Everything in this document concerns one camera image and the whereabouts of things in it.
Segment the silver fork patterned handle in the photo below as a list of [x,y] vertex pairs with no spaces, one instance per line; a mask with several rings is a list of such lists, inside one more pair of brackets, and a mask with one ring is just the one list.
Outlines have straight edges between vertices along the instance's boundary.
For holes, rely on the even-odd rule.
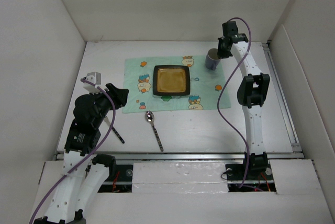
[[[104,118],[104,122],[107,124],[107,126],[111,126],[111,121],[108,119],[108,117],[105,117]],[[125,144],[125,141],[124,139],[122,138],[122,136],[119,134],[119,132],[114,128],[112,127],[111,128],[112,132],[115,134],[115,136],[119,139],[119,141],[122,143],[122,144]]]

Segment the purple ceramic mug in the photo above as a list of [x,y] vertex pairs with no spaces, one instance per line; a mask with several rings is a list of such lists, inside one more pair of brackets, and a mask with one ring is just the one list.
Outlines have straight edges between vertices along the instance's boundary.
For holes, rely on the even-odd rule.
[[205,67],[209,70],[215,71],[221,59],[218,56],[218,49],[212,48],[207,52],[205,59]]

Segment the silver spoon patterned handle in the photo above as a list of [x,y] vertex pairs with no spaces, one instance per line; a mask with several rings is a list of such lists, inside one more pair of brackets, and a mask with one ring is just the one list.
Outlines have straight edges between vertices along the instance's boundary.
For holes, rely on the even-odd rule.
[[157,143],[158,143],[158,146],[160,148],[160,151],[163,152],[164,151],[164,148],[163,148],[163,145],[162,145],[162,142],[160,140],[160,137],[159,137],[159,134],[156,130],[156,127],[154,125],[154,115],[151,111],[147,110],[146,111],[146,121],[150,124],[153,132],[154,132],[154,135],[155,135],[155,138],[157,140]]

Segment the square brown glazed plate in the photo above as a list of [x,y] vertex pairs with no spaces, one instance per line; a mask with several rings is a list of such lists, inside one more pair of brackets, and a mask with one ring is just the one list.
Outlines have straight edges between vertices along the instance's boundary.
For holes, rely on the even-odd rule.
[[191,93],[188,66],[156,65],[153,71],[153,94],[156,96],[186,96]]

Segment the green cartoon print cloth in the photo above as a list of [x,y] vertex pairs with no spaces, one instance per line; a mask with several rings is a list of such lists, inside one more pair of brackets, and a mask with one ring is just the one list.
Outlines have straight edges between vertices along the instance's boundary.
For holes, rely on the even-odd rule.
[[[124,88],[129,90],[123,113],[169,110],[212,110],[226,82],[221,65],[212,71],[205,67],[204,55],[144,57],[125,60]],[[153,94],[154,67],[180,65],[189,68],[190,94],[171,96]]]

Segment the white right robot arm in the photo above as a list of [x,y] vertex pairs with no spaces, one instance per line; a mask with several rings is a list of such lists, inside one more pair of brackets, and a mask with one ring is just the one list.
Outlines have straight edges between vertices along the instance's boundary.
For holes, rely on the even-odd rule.
[[267,97],[270,76],[260,70],[251,53],[251,29],[246,25],[248,36],[240,33],[234,17],[222,24],[223,36],[218,39],[218,57],[234,57],[237,67],[234,68],[224,87],[232,79],[237,69],[241,71],[242,81],[237,91],[238,103],[242,106],[245,119],[246,136],[243,164],[237,171],[230,171],[229,176],[241,176],[242,182],[253,179],[264,172],[268,165],[263,143],[262,108]]

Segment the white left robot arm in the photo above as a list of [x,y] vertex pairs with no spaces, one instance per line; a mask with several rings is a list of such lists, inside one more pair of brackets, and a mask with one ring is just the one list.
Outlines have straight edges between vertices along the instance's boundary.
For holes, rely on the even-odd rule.
[[89,93],[75,100],[62,175],[42,198],[30,223],[86,223],[85,212],[102,183],[117,176],[115,157],[96,154],[106,140],[99,128],[109,111],[126,105],[129,91],[111,83],[105,88],[90,81],[84,84]]

